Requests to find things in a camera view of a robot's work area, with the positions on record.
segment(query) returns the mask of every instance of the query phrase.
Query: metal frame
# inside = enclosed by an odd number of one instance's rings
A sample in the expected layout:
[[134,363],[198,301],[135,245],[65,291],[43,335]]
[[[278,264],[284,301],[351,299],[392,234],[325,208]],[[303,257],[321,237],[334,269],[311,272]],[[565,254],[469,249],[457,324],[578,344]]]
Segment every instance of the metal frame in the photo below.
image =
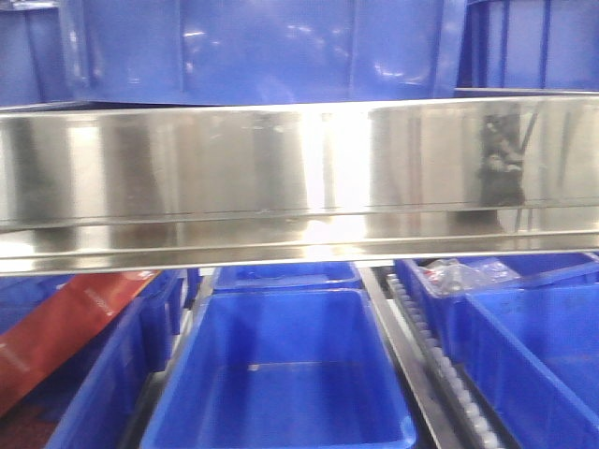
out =
[[596,95],[0,114],[0,274],[599,247]]

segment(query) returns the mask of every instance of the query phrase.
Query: red plastic sheet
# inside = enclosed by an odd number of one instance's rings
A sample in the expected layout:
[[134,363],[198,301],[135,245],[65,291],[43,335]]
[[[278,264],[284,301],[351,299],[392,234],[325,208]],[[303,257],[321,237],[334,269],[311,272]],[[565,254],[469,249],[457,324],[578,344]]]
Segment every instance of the red plastic sheet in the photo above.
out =
[[0,416],[95,337],[158,271],[81,274],[0,336]]

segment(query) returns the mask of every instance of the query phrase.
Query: red strap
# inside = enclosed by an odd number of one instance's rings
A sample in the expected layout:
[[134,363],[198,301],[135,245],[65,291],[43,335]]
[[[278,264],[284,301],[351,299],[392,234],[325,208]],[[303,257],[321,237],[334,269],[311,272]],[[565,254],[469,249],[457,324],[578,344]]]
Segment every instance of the red strap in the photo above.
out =
[[104,329],[157,274],[75,276],[0,335],[0,416]]

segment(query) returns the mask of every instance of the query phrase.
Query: blue plastic bin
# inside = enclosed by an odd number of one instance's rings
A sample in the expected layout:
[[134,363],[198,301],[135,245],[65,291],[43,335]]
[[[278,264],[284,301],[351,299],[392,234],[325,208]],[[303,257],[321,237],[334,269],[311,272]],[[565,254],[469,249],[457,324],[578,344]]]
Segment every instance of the blue plastic bin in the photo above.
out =
[[473,87],[599,89],[599,2],[471,0]]
[[0,5],[0,42],[0,106],[72,97],[57,7],[8,10]]
[[415,443],[367,298],[321,290],[211,297],[141,447]]
[[[164,369],[170,358],[169,299],[175,295],[181,305],[179,275],[179,270],[160,273],[106,329],[23,399],[41,408],[38,419],[58,423],[46,448],[117,446],[148,374]],[[68,278],[19,278],[4,284],[8,289],[23,283],[55,289]],[[0,332],[49,296],[40,299],[36,289],[29,296],[24,292],[13,289],[17,296],[0,303]]]
[[523,449],[599,448],[599,285],[472,294],[465,367]]
[[466,0],[63,0],[78,99],[196,105],[450,97]]
[[360,287],[359,273],[348,262],[222,267],[212,281],[214,293]]
[[[599,259],[592,253],[459,257],[458,260],[471,267],[500,262],[516,275],[513,279],[498,280],[497,283],[475,290],[538,288],[599,282]],[[441,341],[447,355],[460,362],[463,357],[462,343],[467,338],[469,326],[464,313],[466,292],[451,296],[441,295],[433,288],[415,260],[397,260],[395,267],[407,294],[424,310],[431,330]]]

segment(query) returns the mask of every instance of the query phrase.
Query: metal rail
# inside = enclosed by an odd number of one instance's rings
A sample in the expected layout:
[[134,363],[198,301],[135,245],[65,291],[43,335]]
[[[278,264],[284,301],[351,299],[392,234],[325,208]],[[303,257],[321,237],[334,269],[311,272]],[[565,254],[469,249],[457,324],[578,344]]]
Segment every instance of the metal rail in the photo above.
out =
[[0,113],[0,273],[599,247],[592,95]]

